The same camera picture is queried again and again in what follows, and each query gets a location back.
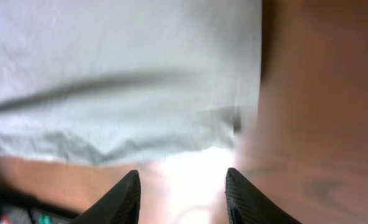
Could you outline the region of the khaki shorts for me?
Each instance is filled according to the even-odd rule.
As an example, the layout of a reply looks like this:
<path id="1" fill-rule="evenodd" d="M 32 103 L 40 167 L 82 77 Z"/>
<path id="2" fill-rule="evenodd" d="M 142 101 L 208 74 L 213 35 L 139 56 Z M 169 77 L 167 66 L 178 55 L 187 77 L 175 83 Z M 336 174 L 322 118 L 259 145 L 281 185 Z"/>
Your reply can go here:
<path id="1" fill-rule="evenodd" d="M 0 0 L 0 156 L 234 149 L 261 57 L 261 1 Z"/>

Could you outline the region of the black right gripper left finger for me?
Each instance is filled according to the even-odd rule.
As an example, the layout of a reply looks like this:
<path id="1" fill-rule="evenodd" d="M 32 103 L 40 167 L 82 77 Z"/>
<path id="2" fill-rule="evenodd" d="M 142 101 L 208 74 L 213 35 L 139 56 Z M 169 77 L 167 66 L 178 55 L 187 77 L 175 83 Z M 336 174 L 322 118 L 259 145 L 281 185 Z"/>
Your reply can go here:
<path id="1" fill-rule="evenodd" d="M 140 204 L 139 172 L 131 170 L 70 224 L 138 224 Z"/>

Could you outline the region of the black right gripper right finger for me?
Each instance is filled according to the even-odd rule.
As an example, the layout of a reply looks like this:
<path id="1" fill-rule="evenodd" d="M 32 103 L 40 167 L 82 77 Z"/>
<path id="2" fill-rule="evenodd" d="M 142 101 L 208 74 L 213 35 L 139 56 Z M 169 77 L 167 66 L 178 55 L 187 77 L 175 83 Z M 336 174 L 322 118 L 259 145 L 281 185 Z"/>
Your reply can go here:
<path id="1" fill-rule="evenodd" d="M 230 224 L 301 224 L 233 167 L 227 170 L 225 196 Z"/>

